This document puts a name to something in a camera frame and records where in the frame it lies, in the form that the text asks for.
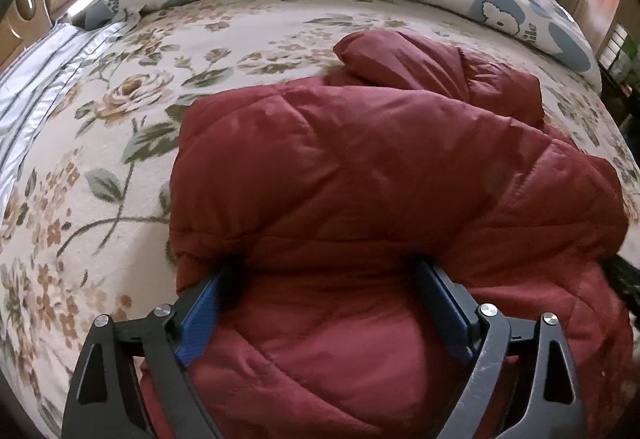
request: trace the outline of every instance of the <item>quilted fabric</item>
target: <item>quilted fabric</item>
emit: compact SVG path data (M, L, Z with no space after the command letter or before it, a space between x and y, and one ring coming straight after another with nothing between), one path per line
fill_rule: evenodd
M599 437L632 350L597 263L627 227L611 165L545 124L538 79L471 50L366 31L335 53L329 76L209 96L182 124L178 291L227 254L246 263L239 303L190 367L225 437L428 430L461 373L412 293L415 252L508 316L559 316Z

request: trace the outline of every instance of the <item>silver bolt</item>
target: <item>silver bolt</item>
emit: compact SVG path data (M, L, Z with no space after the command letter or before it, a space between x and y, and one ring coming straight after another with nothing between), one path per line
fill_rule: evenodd
M171 306L169 304L162 304L154 309L154 314L160 318L167 316L169 313L171 313Z
M553 313L544 313L542 320L544 320L547 325L558 325L559 323L558 317Z
M109 323L109 315L101 314L98 315L94 320L94 325L96 327L104 327Z
M484 316L496 316L498 314L498 308L493 304L482 304L480 306L480 312Z

